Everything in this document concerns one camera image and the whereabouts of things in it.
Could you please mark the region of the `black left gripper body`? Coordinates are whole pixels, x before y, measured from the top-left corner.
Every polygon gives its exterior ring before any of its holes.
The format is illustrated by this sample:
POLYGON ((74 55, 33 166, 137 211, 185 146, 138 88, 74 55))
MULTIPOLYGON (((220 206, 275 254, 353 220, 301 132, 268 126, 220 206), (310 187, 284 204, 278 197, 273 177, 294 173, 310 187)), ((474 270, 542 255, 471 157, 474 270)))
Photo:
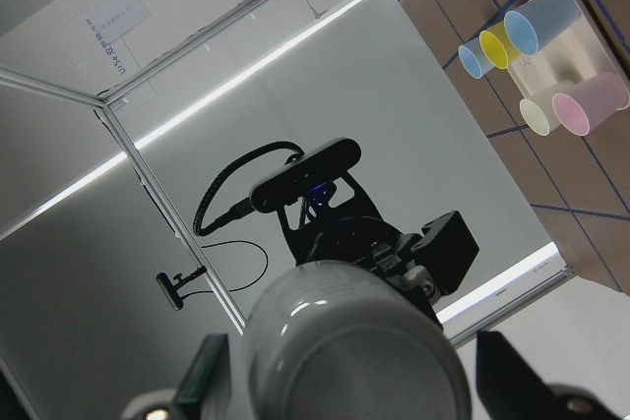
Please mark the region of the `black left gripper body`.
POLYGON ((395 289, 431 322, 439 322, 433 305, 458 290, 479 247, 457 210, 404 233, 385 221, 364 189, 351 176, 353 190, 336 207, 337 191, 327 181, 302 194, 300 223, 289 226, 285 207, 277 209, 286 244, 298 266, 323 261, 348 263, 395 289))

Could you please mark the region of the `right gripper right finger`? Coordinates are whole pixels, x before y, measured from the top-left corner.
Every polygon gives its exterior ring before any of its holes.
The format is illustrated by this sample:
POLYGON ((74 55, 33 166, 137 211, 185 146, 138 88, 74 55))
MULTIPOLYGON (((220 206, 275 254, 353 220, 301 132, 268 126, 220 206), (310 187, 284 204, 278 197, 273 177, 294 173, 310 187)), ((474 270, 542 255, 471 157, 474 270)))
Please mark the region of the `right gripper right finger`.
POLYGON ((617 419, 593 393, 548 384, 499 331, 476 337, 475 388, 492 419, 617 419))

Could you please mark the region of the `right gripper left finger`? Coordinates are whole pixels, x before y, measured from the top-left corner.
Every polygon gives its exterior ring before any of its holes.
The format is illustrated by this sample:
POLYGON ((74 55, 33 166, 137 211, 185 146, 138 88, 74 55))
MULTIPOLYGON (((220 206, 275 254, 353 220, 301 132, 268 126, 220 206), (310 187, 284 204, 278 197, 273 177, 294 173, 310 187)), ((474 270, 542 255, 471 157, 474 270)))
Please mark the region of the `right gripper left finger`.
POLYGON ((207 335, 176 388, 137 395, 121 419, 225 419, 231 399, 227 334, 207 335))

